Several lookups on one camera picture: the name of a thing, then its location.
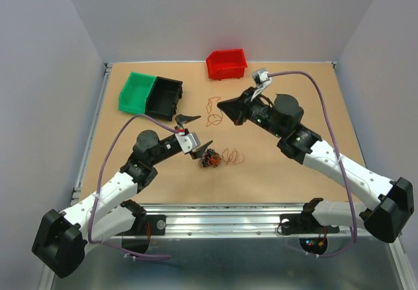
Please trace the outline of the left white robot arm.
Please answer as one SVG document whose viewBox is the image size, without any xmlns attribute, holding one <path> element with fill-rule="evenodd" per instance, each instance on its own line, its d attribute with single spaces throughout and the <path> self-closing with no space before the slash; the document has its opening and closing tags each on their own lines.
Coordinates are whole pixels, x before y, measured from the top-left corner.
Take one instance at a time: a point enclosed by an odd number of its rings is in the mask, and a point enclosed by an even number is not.
<svg viewBox="0 0 418 290">
<path fill-rule="evenodd" d="M 140 233 L 146 211 L 131 198 L 151 184 L 157 176 L 155 166 L 178 153 L 199 159 L 208 147 L 185 128 L 195 120 L 177 115 L 176 127 L 169 128 L 171 134 L 164 139 L 152 130 L 140 132 L 127 162 L 107 183 L 99 180 L 96 191 L 79 203 L 43 215 L 32 253 L 57 277 L 66 278 L 95 246 L 108 246 L 109 239 L 119 233 Z"/>
</svg>

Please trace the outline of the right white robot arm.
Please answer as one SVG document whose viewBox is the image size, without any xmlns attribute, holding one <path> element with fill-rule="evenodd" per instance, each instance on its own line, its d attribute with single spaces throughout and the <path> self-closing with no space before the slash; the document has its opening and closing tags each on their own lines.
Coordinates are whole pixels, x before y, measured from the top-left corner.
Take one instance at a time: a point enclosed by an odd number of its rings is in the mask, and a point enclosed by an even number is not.
<svg viewBox="0 0 418 290">
<path fill-rule="evenodd" d="M 288 158 L 320 172 L 348 190 L 349 201 L 313 199 L 304 205 L 300 223 L 307 231 L 321 226 L 344 225 L 368 231 L 378 240 L 394 242 L 414 212 L 413 186 L 403 177 L 381 176 L 336 153 L 320 135 L 301 123 L 304 110 L 291 95 L 278 94 L 274 101 L 253 96 L 248 88 L 241 96 L 221 101 L 217 107 L 235 124 L 249 120 L 278 137 L 277 147 Z"/>
</svg>

